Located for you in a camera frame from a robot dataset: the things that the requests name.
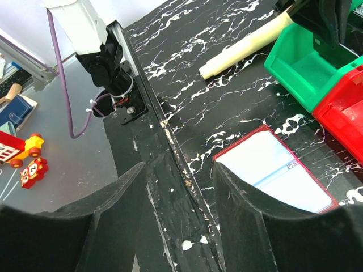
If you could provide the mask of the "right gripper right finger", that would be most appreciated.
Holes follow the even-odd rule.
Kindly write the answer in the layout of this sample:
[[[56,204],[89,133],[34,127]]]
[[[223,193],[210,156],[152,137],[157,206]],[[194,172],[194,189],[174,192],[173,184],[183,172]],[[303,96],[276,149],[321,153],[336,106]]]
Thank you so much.
[[[362,206],[300,210],[213,167],[227,271],[361,271]]]

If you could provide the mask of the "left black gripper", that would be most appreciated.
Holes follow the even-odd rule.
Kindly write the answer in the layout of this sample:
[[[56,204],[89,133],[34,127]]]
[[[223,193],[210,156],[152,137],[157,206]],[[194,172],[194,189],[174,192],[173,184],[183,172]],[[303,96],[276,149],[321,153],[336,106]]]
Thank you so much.
[[[276,1],[293,22],[313,33],[330,50],[344,48],[362,56],[362,1]]]

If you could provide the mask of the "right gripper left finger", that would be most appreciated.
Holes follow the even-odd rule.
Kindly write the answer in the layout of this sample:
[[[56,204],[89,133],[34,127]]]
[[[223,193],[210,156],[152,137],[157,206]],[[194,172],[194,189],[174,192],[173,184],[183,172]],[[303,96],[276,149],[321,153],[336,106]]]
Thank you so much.
[[[146,164],[53,212],[1,206],[2,271],[132,271]]]

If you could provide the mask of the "red leather card holder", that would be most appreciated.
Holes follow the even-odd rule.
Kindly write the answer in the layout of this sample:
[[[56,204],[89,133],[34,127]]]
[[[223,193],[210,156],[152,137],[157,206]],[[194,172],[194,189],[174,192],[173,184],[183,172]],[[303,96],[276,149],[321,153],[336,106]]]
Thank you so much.
[[[323,213],[339,205],[267,125],[224,148],[213,160],[242,181],[295,208]]]

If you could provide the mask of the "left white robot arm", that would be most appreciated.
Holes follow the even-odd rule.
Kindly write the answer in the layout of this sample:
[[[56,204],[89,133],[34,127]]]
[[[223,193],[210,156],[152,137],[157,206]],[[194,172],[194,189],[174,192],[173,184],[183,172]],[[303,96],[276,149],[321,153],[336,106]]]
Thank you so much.
[[[111,109],[127,124],[147,111],[141,87],[123,60],[116,24],[105,24],[90,1],[45,1],[48,22],[58,21],[77,60],[94,85],[109,95]],[[244,61],[268,44],[265,68],[316,118],[324,118],[334,100],[362,88],[362,2],[277,1],[276,17],[199,68],[210,79]]]

